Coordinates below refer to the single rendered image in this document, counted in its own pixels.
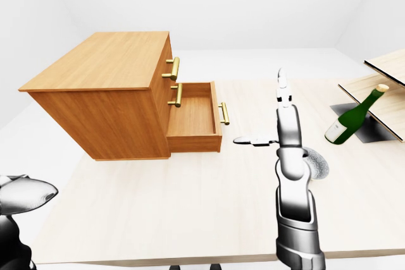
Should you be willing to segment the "green wine bottle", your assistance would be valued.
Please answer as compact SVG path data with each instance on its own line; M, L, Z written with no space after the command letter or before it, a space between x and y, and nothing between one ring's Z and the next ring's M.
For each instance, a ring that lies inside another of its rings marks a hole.
M378 84L362 103L338 117L325 132L325 138L335 145L343 144L361 128L369 108L388 90L388 85Z

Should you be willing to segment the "pale wooden wine rack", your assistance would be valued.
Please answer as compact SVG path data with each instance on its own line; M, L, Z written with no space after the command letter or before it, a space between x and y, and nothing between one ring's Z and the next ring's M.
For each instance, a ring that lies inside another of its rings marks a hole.
M338 84L352 103L331 106L337 115L355 108L379 84L389 87L379 100L371 106L362 127L355 135L363 143L398 139L405 142L405 48L372 59L364 64L375 72Z

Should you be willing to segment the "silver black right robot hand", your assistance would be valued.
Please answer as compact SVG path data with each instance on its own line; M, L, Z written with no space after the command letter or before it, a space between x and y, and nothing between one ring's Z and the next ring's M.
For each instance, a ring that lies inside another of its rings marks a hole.
M299 115L292 103L286 73L280 68L277 75L277 138L271 137L237 137L233 143L239 145L253 145L255 147L269 146L278 143L281 147L302 147L301 127Z

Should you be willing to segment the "grey speckled bowl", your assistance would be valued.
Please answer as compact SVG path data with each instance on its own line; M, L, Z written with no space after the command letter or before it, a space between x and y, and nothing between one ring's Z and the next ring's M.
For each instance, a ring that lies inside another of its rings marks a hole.
M329 174L329 166L325 158L309 147L303 147L303 150L303 161L309 168L310 180L322 180L326 178Z

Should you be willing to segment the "wooden cabinet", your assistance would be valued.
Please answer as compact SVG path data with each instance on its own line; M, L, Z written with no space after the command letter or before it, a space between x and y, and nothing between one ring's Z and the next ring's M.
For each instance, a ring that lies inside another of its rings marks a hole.
M99 161L170 156L151 80L163 32L98 32L22 86Z

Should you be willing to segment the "wooden drawer with narrow front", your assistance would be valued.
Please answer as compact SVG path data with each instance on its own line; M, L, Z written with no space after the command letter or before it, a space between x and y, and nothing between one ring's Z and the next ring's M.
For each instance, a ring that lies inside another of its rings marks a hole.
M164 131L167 131L168 119L171 106L168 101L172 100L171 86L175 83L170 78L163 78L159 73L151 85L153 96L155 98L156 107L158 110L159 118L162 123Z

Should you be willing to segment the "deep open wooden drawer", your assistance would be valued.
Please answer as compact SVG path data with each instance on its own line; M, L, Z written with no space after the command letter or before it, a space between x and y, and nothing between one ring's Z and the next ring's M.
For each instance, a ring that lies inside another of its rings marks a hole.
M171 152L219 152L221 123L214 82L184 83L181 106L172 106L166 134Z

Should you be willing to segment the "wooden drawer with short front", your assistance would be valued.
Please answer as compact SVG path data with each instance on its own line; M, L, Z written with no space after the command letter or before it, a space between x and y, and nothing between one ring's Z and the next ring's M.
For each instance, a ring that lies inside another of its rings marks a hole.
M162 74L171 75L172 71L172 64L166 62L167 59L172 59L169 32L163 32L163 42L161 43L161 45L162 46L159 48L160 53L158 57L158 63L156 65L153 79L151 80L151 89L153 91L158 91L164 86L164 83L167 80L170 80L170 77L163 78Z

